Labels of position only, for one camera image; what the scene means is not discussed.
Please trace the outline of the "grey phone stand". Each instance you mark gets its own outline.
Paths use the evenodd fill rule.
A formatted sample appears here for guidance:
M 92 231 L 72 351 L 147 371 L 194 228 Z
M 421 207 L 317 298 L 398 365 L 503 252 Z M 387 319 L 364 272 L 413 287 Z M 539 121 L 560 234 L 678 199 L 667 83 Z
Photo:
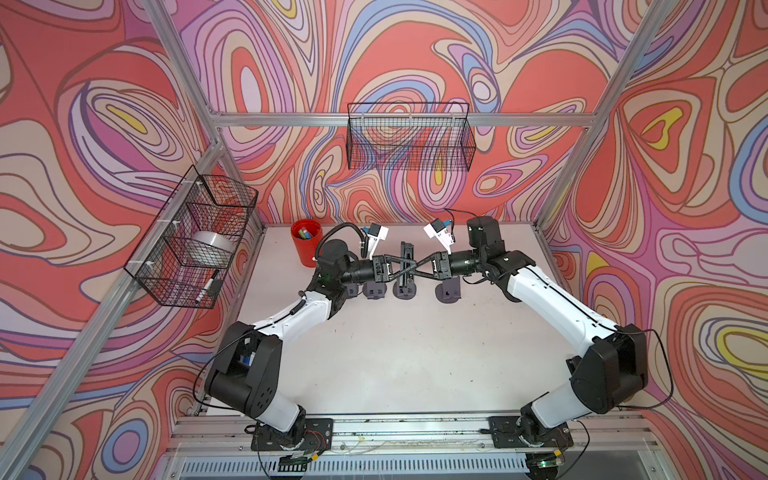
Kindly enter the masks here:
M 453 304 L 462 298 L 462 280 L 459 277 L 441 281 L 435 287 L 435 296 L 443 304 Z
M 417 285 L 414 282 L 396 284 L 393 287 L 393 295 L 400 300 L 411 300 L 417 294 Z
M 387 284 L 373 281 L 365 282 L 362 293 L 368 300 L 383 299 L 386 297 Z
M 345 297 L 347 299 L 356 298 L 360 294 L 358 284 L 346 284 L 345 285 Z

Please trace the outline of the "black rectangular phone stand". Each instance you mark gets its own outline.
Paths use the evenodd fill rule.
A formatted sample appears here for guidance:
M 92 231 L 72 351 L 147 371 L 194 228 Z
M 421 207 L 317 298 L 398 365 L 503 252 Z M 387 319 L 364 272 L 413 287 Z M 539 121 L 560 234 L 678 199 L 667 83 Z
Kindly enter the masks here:
M 408 268 L 410 268 L 413 265 L 415 265 L 416 262 L 415 262 L 415 256 L 414 256 L 414 246 L 411 243 L 402 241 L 401 242 L 401 255 L 400 255 L 400 257 L 408 259 Z M 407 275 L 401 277 L 398 280 L 397 284 L 407 284 L 407 283 L 410 283 L 410 282 L 414 282 L 415 283 L 414 275 L 413 275 L 412 271 L 407 271 Z

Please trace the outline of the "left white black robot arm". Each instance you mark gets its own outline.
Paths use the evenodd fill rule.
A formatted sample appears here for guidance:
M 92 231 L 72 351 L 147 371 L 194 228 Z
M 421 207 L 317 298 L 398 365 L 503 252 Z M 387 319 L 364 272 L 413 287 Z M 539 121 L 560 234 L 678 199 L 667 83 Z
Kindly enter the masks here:
M 279 391 L 283 349 L 337 314 L 351 286 L 395 280 L 389 258 L 375 253 L 387 235 L 376 223 L 333 227 L 315 248 L 314 272 L 295 302 L 265 320 L 228 327 L 208 362 L 204 394 L 255 420 L 255 435 L 265 430 L 280 448 L 304 448 L 317 435 L 307 431 L 304 407 Z

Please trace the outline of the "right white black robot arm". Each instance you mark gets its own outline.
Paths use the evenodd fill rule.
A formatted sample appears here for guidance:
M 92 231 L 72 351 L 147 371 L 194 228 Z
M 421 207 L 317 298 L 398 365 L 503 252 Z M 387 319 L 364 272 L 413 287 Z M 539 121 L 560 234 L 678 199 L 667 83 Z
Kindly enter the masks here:
M 425 225 L 426 235 L 444 247 L 427 259 L 433 278 L 480 274 L 508 300 L 532 308 L 575 351 L 567 361 L 568 381 L 521 408 L 516 423 L 521 442 L 538 447 L 568 422 L 605 414 L 646 388 L 648 346 L 641 329 L 598 314 L 551 280 L 527 254 L 507 249 L 497 220 L 476 216 L 467 229 L 469 249 L 455 251 L 450 226 L 440 219 Z

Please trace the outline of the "red cylindrical pen cup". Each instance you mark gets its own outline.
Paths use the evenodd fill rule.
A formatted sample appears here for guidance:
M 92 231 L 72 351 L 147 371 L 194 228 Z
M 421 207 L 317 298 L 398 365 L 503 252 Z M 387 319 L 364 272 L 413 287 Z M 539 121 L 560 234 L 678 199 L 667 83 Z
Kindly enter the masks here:
M 315 251 L 323 238 L 322 225 L 312 219 L 298 220 L 291 226 L 290 234 L 300 263 L 315 268 Z

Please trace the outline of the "black stapler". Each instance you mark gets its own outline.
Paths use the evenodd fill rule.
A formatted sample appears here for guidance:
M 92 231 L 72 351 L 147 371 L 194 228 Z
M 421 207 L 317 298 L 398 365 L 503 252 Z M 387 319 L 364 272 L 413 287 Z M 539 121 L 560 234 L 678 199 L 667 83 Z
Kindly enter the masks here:
M 575 355 L 566 360 L 566 365 L 568 367 L 568 370 L 571 376 L 575 374 L 579 365 L 581 364 L 581 361 L 582 361 L 582 357 L 579 355 Z

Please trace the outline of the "white marker in basket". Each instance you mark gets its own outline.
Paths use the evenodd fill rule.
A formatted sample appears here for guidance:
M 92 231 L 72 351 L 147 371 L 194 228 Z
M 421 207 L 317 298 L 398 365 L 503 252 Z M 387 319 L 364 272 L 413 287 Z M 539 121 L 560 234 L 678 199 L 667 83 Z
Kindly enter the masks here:
M 206 284 L 203 286 L 203 288 L 200 290 L 199 294 L 195 298 L 196 304 L 200 304 L 202 300 L 206 297 L 215 280 L 216 280 L 215 277 L 211 277 L 207 280 Z

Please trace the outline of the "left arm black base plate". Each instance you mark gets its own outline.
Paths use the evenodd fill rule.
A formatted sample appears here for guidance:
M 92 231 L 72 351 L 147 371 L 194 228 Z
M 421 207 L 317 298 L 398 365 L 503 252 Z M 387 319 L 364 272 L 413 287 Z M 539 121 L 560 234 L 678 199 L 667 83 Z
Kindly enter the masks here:
M 332 447 L 334 420 L 330 417 L 299 419 L 288 432 L 280 432 L 266 424 L 244 428 L 251 436 L 253 451 L 293 453 L 323 453 Z

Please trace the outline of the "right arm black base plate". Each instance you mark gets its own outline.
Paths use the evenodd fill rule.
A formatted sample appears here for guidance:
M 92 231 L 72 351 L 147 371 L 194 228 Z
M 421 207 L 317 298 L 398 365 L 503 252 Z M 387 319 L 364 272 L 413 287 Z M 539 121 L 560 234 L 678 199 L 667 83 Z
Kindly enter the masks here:
M 487 432 L 496 449 L 567 450 L 574 445 L 569 427 L 563 423 L 554 429 L 530 426 L 519 415 L 491 416 Z

